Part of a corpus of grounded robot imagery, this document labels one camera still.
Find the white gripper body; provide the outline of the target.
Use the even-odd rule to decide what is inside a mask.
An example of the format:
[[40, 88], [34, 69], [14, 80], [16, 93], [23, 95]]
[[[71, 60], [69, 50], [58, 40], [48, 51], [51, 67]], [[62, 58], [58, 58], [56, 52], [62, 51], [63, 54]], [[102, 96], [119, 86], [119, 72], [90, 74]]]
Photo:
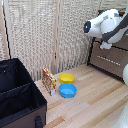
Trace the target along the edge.
[[102, 41], [100, 45], [100, 49], [110, 49], [112, 47], [112, 44], [106, 43], [105, 41]]

